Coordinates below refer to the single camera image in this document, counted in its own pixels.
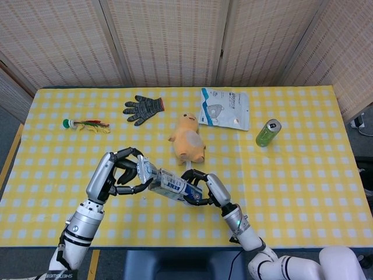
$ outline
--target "gray glove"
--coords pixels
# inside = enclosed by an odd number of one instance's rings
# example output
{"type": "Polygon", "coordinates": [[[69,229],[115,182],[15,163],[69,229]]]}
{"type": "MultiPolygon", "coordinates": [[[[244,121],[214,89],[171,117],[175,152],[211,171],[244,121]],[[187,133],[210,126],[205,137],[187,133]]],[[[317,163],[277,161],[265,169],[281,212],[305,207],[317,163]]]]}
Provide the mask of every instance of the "gray glove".
{"type": "Polygon", "coordinates": [[[135,99],[137,102],[126,102],[124,105],[126,108],[123,110],[123,114],[134,114],[127,118],[127,121],[136,121],[135,126],[139,126],[143,124],[148,118],[154,116],[158,112],[164,111],[162,98],[158,99],[151,99],[147,97],[143,97],[140,95],[136,95],[135,99]]]}

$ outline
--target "cable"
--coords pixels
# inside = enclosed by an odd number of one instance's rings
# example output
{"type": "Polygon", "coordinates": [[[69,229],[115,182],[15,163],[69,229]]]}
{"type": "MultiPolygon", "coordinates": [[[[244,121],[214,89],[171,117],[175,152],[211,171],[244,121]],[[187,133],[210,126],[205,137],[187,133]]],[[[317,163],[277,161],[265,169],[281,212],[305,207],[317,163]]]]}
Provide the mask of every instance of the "cable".
{"type": "Polygon", "coordinates": [[[360,128],[357,128],[357,131],[358,131],[361,135],[363,135],[363,136],[373,137],[372,134],[366,134],[366,133],[362,132],[362,131],[360,130],[360,128]]]}
{"type": "Polygon", "coordinates": [[[234,264],[234,261],[236,258],[238,258],[238,256],[243,252],[245,251],[244,249],[242,249],[235,257],[234,259],[232,260],[232,263],[231,263],[231,270],[229,272],[229,277],[228,277],[228,280],[231,280],[231,276],[232,276],[232,270],[233,270],[233,264],[234,264]]]}

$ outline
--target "face mask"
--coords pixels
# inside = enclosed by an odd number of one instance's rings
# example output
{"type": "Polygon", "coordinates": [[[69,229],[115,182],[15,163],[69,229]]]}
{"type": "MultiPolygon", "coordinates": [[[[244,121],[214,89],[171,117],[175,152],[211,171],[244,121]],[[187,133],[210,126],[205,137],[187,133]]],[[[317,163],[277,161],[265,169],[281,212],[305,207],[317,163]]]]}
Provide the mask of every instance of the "face mask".
{"type": "Polygon", "coordinates": [[[198,123],[249,130],[249,97],[203,87],[198,123]]]}

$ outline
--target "soda can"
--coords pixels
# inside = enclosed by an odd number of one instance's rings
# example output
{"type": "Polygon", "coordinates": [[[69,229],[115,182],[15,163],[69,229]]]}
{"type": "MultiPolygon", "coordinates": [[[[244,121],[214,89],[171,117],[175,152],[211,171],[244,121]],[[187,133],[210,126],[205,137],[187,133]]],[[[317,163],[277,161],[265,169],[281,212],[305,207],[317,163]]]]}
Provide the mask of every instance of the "soda can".
{"type": "Polygon", "coordinates": [[[274,118],[269,120],[256,137],[256,144],[259,147],[267,147],[280,130],[281,124],[279,121],[274,118]]]}

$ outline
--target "yellow plush toy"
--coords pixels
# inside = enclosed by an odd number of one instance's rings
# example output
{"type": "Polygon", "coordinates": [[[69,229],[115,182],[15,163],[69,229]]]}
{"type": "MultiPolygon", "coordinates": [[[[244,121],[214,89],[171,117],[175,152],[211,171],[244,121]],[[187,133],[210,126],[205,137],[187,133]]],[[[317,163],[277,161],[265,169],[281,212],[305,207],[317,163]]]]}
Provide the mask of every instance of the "yellow plush toy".
{"type": "Polygon", "coordinates": [[[205,160],[205,144],[198,134],[198,122],[195,115],[184,113],[174,133],[168,139],[174,143],[179,164],[191,161],[201,163],[205,160]]]}

